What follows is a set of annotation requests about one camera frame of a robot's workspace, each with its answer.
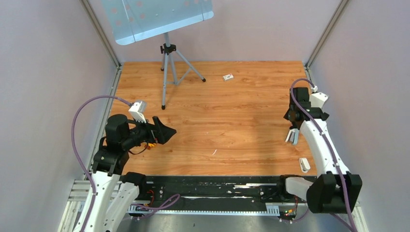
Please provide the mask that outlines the white staple box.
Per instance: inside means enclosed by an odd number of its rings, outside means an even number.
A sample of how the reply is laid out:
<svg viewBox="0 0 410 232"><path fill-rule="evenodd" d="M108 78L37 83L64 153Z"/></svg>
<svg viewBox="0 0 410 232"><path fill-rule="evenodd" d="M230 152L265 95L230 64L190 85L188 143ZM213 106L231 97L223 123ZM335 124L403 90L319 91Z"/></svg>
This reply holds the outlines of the white staple box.
<svg viewBox="0 0 410 232"><path fill-rule="evenodd" d="M224 81L228 81L228 80L233 79L234 76L230 73L230 74L224 75L222 78Z"/></svg>

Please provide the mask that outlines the white stapler body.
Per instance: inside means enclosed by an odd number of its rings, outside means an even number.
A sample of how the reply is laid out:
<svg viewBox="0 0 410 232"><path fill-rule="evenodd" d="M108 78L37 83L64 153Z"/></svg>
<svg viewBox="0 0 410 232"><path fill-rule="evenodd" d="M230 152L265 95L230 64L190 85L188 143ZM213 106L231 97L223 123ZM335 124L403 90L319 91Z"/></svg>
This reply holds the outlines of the white stapler body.
<svg viewBox="0 0 410 232"><path fill-rule="evenodd" d="M298 129L289 129L285 142L291 143L292 145L297 145L298 137L299 137Z"/></svg>

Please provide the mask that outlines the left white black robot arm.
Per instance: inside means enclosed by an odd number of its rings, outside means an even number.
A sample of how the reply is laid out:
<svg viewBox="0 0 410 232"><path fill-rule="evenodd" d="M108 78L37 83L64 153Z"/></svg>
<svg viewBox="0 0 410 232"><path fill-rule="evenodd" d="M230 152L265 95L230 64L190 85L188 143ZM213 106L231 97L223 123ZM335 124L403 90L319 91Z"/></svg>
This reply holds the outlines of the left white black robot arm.
<svg viewBox="0 0 410 232"><path fill-rule="evenodd" d="M158 117L152 119L153 124L128 119L123 114L108 118L105 136L93 158L85 211L73 229L75 232L115 232L131 203L147 196L144 174L123 173L129 151L142 143L163 145L177 133Z"/></svg>

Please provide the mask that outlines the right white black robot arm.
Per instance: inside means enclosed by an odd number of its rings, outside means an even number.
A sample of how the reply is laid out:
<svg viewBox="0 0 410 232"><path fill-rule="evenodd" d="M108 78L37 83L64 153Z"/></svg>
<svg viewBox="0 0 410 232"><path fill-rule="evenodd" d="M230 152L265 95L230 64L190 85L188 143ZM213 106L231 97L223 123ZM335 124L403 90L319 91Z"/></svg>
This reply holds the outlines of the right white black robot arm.
<svg viewBox="0 0 410 232"><path fill-rule="evenodd" d="M315 181L298 175L280 176L276 195L288 202L294 196L306 201L312 213L347 214L353 211L363 182L344 164L327 128L329 114L322 110L327 95L310 93L307 87L290 89L290 103L284 119L291 122L287 140L296 144L298 133L305 138L317 169Z"/></svg>

